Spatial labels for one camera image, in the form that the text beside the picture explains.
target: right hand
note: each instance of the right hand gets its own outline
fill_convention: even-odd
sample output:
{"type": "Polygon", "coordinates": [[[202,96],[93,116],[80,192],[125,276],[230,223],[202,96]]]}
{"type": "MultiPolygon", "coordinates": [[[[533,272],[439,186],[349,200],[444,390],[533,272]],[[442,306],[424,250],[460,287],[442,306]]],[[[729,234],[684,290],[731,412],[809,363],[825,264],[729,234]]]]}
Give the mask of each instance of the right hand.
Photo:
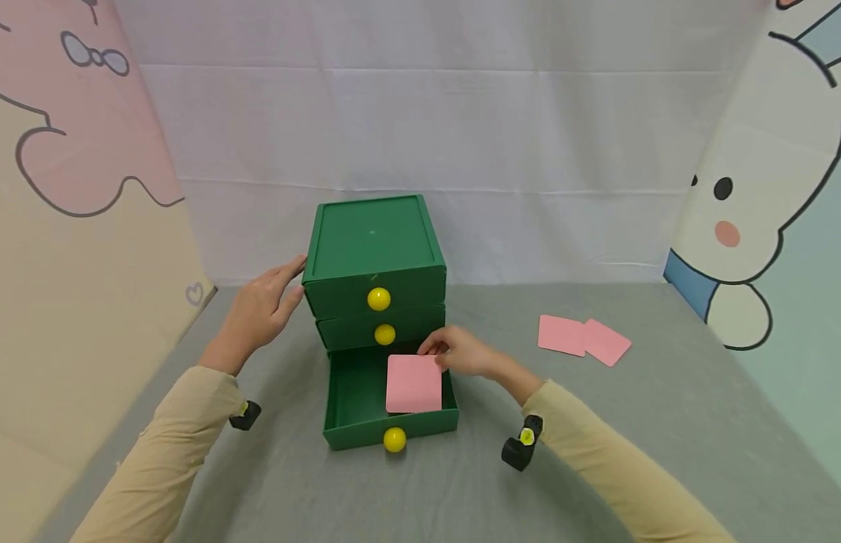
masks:
{"type": "Polygon", "coordinates": [[[491,348],[467,330],[448,326],[438,328],[420,345],[418,354],[435,354],[436,364],[467,376],[493,379],[502,366],[516,362],[491,348]]]}

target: gray tablecloth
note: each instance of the gray tablecloth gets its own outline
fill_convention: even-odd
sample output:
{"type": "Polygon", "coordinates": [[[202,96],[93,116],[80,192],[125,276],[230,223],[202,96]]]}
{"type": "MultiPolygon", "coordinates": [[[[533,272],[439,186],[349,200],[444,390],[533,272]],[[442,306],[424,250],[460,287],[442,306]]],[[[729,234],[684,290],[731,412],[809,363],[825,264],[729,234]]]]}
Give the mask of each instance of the gray tablecloth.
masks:
{"type": "MultiPolygon", "coordinates": [[[[218,292],[55,510],[41,541],[65,541],[175,378],[195,364],[233,297],[218,292]]],[[[451,287],[448,320],[565,385],[689,487],[740,541],[841,541],[841,491],[668,285],[451,287]],[[608,368],[536,347],[541,314],[596,318],[634,341],[608,368]]],[[[540,448],[522,474],[499,458],[521,417],[479,378],[454,379],[459,430],[328,450],[327,359],[304,306],[239,376],[264,413],[227,428],[176,541],[628,541],[602,501],[540,448]]]]}

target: left hand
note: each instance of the left hand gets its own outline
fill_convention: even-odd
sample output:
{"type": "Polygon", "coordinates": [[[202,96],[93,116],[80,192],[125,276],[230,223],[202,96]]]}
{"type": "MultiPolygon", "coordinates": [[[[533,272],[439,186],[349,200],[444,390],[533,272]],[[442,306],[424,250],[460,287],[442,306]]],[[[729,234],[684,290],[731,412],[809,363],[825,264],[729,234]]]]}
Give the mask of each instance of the left hand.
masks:
{"type": "Polygon", "coordinates": [[[284,299],[281,296],[287,284],[304,269],[305,255],[300,255],[243,286],[199,364],[236,376],[255,350],[284,330],[304,291],[302,286],[296,286],[284,299]]]}

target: yellow knob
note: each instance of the yellow knob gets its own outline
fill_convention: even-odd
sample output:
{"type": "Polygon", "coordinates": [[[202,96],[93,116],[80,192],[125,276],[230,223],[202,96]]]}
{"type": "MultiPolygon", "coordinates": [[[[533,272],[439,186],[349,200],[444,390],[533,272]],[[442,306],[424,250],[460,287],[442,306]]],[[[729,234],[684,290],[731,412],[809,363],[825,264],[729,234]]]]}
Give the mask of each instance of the yellow knob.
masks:
{"type": "Polygon", "coordinates": [[[367,303],[373,311],[384,311],[390,307],[390,293],[386,288],[373,288],[367,296],[367,303]]]}
{"type": "Polygon", "coordinates": [[[396,328],[389,324],[382,324],[375,328],[375,341],[379,345],[390,345],[396,340],[396,328]]]}
{"type": "Polygon", "coordinates": [[[398,453],[405,448],[405,432],[402,428],[390,428],[384,433],[384,448],[387,452],[398,453]]]}

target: beige sleeve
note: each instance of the beige sleeve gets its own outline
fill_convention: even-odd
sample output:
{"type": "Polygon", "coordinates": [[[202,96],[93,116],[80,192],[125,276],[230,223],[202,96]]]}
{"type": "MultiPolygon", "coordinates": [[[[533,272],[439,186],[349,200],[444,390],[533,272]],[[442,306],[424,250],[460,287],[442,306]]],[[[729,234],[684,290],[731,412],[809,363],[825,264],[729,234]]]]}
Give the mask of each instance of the beige sleeve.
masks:
{"type": "Polygon", "coordinates": [[[221,429],[242,410],[236,378],[192,367],[176,381],[71,543],[161,543],[175,530],[221,429]]]}
{"type": "Polygon", "coordinates": [[[544,419],[541,442],[595,488],[637,543],[733,541],[676,479],[556,383],[529,398],[528,415],[544,419]]]}

